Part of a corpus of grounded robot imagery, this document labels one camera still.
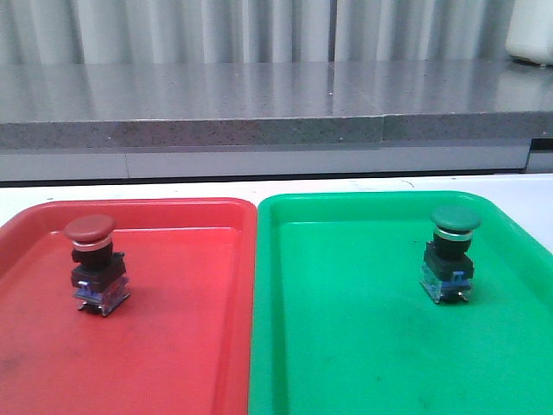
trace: white container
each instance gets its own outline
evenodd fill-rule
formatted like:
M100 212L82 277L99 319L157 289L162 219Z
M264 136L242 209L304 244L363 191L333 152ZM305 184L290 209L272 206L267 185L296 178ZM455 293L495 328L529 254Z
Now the white container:
M553 0L515 0L507 52L539 65L553 65Z

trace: tray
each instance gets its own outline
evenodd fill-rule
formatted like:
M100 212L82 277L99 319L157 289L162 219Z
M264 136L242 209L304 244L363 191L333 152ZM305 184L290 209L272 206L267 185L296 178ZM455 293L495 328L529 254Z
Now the tray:
M84 214L118 222L131 294L76 310ZM67 201L0 228L0 413L246 414L256 209L235 199Z
M482 217L470 303L419 284L442 204ZM553 410L553 258L491 202L279 195L258 216L250 415Z

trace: gray countertop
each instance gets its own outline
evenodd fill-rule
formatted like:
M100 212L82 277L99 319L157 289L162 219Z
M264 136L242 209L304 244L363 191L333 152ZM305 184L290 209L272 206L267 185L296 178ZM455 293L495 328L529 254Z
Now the gray countertop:
M552 136L512 61L0 66L0 151Z

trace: corrugated wall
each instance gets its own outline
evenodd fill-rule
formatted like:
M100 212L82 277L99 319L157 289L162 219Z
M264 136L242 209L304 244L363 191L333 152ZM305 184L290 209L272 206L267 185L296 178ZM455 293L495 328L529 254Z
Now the corrugated wall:
M505 56L514 0L0 0L0 63Z

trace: red tray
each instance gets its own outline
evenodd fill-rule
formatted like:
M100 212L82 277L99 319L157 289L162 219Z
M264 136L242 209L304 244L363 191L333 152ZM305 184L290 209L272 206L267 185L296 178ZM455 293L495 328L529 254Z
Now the red tray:
M118 223L130 297L76 310L71 242ZM236 199L63 201L0 228L0 413L246 414L256 209Z

